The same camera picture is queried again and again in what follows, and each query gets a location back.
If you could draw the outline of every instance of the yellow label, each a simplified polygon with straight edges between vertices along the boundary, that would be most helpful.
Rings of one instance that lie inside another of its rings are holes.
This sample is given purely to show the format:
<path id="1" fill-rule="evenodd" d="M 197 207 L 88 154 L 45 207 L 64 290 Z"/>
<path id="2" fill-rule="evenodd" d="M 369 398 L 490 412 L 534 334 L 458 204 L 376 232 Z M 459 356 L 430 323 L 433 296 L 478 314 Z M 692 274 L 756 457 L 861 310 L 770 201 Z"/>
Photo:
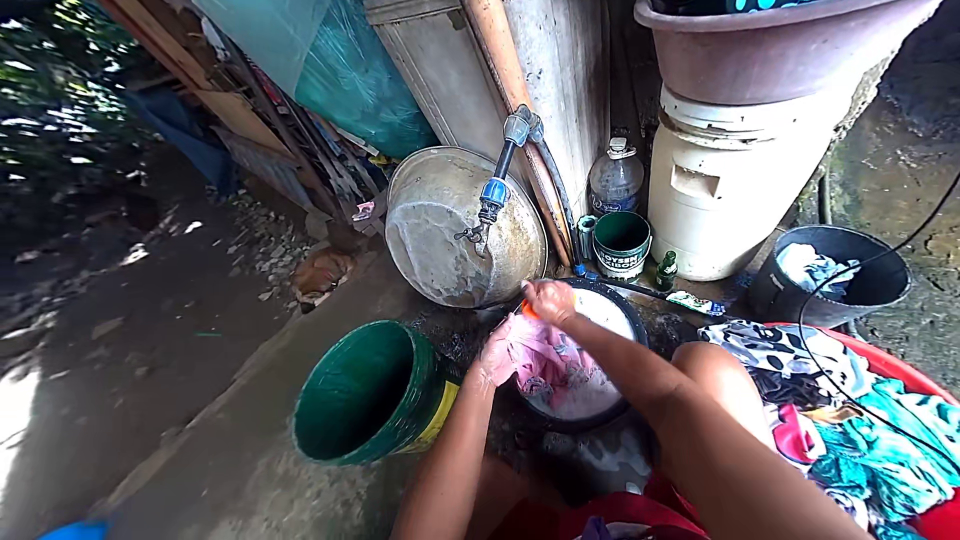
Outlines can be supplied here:
<path id="1" fill-rule="evenodd" d="M 460 386 L 448 380 L 444 385 L 444 396 L 440 398 L 440 405 L 437 406 L 437 412 L 435 412 L 433 418 L 430 419 L 430 423 L 426 425 L 426 428 L 423 429 L 420 435 L 417 435 L 417 438 L 414 439 L 412 443 L 397 450 L 396 454 L 412 454 L 414 452 L 423 452 L 430 448 L 433 440 L 437 438 L 437 433 L 440 432 L 440 428 L 444 426 L 446 415 L 449 414 L 450 409 L 453 407 L 453 401 L 457 399 L 458 391 L 460 391 Z"/>

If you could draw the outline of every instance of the hand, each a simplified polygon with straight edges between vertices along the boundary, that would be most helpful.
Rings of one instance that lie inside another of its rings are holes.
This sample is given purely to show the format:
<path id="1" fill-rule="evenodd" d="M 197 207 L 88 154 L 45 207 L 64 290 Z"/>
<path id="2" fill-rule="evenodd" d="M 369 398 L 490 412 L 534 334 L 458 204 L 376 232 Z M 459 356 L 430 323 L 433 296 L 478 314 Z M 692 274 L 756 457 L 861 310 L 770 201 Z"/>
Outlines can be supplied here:
<path id="1" fill-rule="evenodd" d="M 577 314 L 573 287 L 565 282 L 536 280 L 523 282 L 523 294 L 540 319 L 558 327 Z"/>
<path id="2" fill-rule="evenodd" d="M 490 337 L 487 338 L 487 344 L 484 345 L 480 357 L 477 358 L 480 374 L 484 381 L 499 386 L 510 378 L 516 371 L 516 366 L 510 360 L 510 353 L 507 351 L 509 342 L 507 334 L 510 333 L 510 327 L 514 323 L 514 315 L 507 315 L 507 318 L 500 323 L 500 326 L 493 329 Z"/>

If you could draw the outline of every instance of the vegetation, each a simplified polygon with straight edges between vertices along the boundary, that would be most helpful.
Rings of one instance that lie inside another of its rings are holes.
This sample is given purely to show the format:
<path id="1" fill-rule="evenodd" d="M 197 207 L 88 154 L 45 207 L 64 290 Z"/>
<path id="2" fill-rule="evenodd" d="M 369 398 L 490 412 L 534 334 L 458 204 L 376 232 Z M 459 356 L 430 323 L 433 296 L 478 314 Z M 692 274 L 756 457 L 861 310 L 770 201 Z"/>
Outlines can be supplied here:
<path id="1" fill-rule="evenodd" d="M 136 170 L 152 135 L 120 92 L 124 73 L 150 63 L 80 0 L 0 20 L 0 250 L 59 233 L 75 217 L 76 194 Z"/>

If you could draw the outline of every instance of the leg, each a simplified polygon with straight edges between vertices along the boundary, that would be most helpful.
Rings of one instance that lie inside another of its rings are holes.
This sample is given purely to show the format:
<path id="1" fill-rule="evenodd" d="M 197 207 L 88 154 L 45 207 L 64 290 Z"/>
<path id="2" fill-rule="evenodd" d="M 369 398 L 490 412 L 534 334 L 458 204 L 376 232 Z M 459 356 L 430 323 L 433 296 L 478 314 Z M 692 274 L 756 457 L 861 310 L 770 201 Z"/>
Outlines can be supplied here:
<path id="1" fill-rule="evenodd" d="M 763 401 L 740 361 L 719 345 L 684 343 L 673 355 L 673 365 L 700 385 L 708 395 L 771 450 L 776 448 L 763 416 Z"/>
<path id="2" fill-rule="evenodd" d="M 492 455 L 483 456 L 467 540 L 489 538 L 514 506 L 530 494 L 528 478 Z"/>

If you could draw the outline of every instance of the soapy water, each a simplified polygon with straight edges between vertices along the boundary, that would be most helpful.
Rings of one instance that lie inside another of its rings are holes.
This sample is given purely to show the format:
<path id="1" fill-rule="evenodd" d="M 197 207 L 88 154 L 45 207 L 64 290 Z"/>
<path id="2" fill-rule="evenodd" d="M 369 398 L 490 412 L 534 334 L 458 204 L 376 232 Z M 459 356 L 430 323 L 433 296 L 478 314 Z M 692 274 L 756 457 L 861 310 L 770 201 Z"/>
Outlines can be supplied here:
<path id="1" fill-rule="evenodd" d="M 609 331 L 636 340 L 630 319 L 613 300 L 591 290 L 575 290 L 578 313 Z M 620 400 L 620 392 L 599 367 L 586 380 L 583 374 L 569 375 L 571 384 L 564 399 L 556 406 L 550 405 L 551 392 L 542 392 L 527 397 L 527 400 L 537 410 L 559 420 L 583 420 L 602 413 Z"/>

